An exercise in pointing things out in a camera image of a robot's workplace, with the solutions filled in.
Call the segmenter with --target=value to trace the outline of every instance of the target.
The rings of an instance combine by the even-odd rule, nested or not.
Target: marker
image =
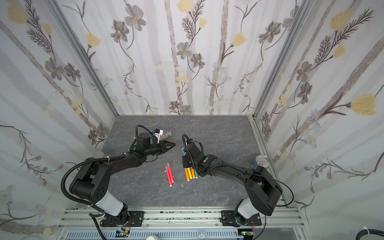
[[[187,177],[187,181],[189,181],[188,169],[184,168],[184,170],[185,170],[185,176]]]
[[[189,179],[192,179],[192,173],[191,173],[191,168],[187,168],[188,169],[188,175],[189,175]]]
[[[167,172],[167,177],[168,177],[169,186],[171,187],[171,186],[172,186],[172,182],[171,182],[171,180],[170,180],[170,175],[169,175],[169,171],[168,171],[167,166],[166,166],[166,172]]]
[[[168,171],[169,171],[170,180],[171,180],[171,182],[175,182],[175,180],[173,179],[173,174],[172,174],[172,170],[170,169],[170,165],[169,165],[169,163],[167,163],[167,166],[168,166]]]
[[[195,171],[194,171],[193,168],[191,168],[191,173],[192,173],[192,178],[196,178],[196,177],[195,177]]]

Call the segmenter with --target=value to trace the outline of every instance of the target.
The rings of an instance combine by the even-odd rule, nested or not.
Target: robotic arm
[[[147,132],[138,134],[138,127],[144,128]],[[71,200],[88,204],[99,212],[104,212],[104,220],[100,223],[102,227],[124,225],[130,220],[127,205],[108,191],[109,179],[117,172],[141,166],[148,155],[164,154],[176,145],[173,142],[159,140],[161,133],[162,130],[156,129],[150,132],[144,126],[137,125],[135,140],[128,152],[117,157],[101,159],[90,157],[72,167],[62,179],[62,192]],[[65,189],[66,178],[78,167],[80,169],[69,187],[69,192],[81,199],[73,197]]]
[[[226,163],[214,155],[204,155],[202,144],[199,143],[200,150],[187,135],[183,134],[182,138],[184,168],[194,168],[201,177],[219,176],[236,181],[242,184],[248,193],[249,198],[237,205],[235,211],[229,215],[231,218],[223,218],[223,225],[246,225],[249,219],[259,212],[267,216],[272,215],[283,190],[264,167],[251,169]]]

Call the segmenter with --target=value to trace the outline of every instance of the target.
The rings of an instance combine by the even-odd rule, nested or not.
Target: can lid
[[[256,162],[259,166],[262,166],[264,168],[268,168],[270,165],[270,162],[268,160],[268,157],[265,155],[258,155],[256,157]]]

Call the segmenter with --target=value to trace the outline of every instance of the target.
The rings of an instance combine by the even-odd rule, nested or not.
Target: wall
[[[313,240],[383,226],[383,12],[315,1],[257,116]]]
[[[44,1],[0,12],[0,238],[51,239],[75,205],[62,176],[102,147],[114,117]]]
[[[58,3],[119,114],[251,114],[301,1]]]

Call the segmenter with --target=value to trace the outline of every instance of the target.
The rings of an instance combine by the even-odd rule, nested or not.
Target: yellow marker
[[[189,181],[188,169],[184,168],[184,170],[185,170],[185,176],[187,177],[187,181]]]
[[[191,173],[192,173],[192,178],[196,178],[195,177],[195,171],[193,170],[193,168],[191,169]]]
[[[189,179],[192,179],[192,173],[191,173],[191,168],[187,168],[188,169],[188,175],[189,175]]]

